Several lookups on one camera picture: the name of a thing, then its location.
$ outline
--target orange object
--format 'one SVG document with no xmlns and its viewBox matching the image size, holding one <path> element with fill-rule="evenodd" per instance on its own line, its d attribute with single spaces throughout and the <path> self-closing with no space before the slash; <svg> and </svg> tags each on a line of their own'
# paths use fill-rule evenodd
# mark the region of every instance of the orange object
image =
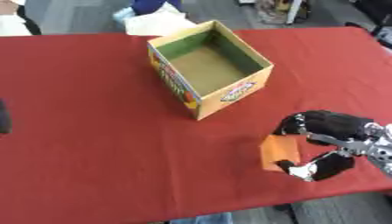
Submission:
<svg viewBox="0 0 392 224">
<path fill-rule="evenodd" d="M 262 168 L 266 171 L 282 172 L 276 161 L 290 160 L 294 164 L 300 162 L 297 140 L 293 136 L 269 135 L 260 145 Z"/>
</svg>

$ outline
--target gray floor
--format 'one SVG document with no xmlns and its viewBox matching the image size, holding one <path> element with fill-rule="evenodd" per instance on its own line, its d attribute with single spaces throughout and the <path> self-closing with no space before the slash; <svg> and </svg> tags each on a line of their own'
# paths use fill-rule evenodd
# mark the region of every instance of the gray floor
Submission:
<svg viewBox="0 0 392 224">
<path fill-rule="evenodd" d="M 251 6 L 235 0 L 183 0 L 184 11 L 194 22 L 219 19 L 236 29 L 340 26 L 353 21 L 372 28 L 370 21 L 348 0 L 315 0 L 311 19 L 302 24 L 262 24 Z M 28 0 L 28 15 L 44 34 L 123 32 L 111 14 L 128 0 Z M 293 204 L 299 224 L 387 224 L 392 223 L 392 206 L 379 193 L 347 195 Z M 286 212 L 261 207 L 234 212 L 235 224 L 296 224 Z"/>
<path fill-rule="evenodd" d="M 28 0 L 27 13 L 45 34 L 122 32 L 111 19 L 113 11 L 129 0 Z M 231 29 L 295 28 L 337 26 L 346 21 L 371 27 L 370 21 L 348 0 L 314 0 L 311 19 L 302 24 L 262 24 L 252 6 L 239 6 L 235 0 L 183 0 L 184 11 L 194 22 L 218 19 Z"/>
</svg>

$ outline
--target logo on box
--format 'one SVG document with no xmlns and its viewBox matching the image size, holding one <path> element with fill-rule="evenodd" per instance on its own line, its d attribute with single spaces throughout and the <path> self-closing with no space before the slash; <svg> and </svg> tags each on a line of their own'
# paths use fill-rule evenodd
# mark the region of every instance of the logo on box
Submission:
<svg viewBox="0 0 392 224">
<path fill-rule="evenodd" d="M 228 92 L 222 99 L 220 99 L 222 102 L 234 102 L 242 95 L 244 95 L 248 90 L 250 90 L 256 83 L 255 82 L 244 82 L 235 87 L 233 90 Z"/>
</svg>

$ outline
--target red tablecloth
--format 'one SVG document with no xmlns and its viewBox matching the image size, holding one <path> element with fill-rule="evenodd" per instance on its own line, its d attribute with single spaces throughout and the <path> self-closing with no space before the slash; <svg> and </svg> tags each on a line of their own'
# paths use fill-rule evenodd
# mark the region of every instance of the red tablecloth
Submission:
<svg viewBox="0 0 392 224">
<path fill-rule="evenodd" d="M 293 112 L 392 122 L 392 60 L 356 28 L 238 31 L 276 64 L 266 88 L 196 122 L 149 65 L 146 38 L 0 39 L 0 223 L 168 220 L 392 188 L 364 158 L 305 183 L 260 168 Z M 330 148 L 301 143 L 303 159 Z"/>
</svg>

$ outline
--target cardboard box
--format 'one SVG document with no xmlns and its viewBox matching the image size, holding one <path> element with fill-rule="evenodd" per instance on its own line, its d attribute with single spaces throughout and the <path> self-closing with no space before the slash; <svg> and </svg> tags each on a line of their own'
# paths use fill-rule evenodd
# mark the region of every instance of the cardboard box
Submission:
<svg viewBox="0 0 392 224">
<path fill-rule="evenodd" d="M 198 120 L 264 87 L 273 67 L 218 21 L 148 45 L 151 64 Z"/>
</svg>

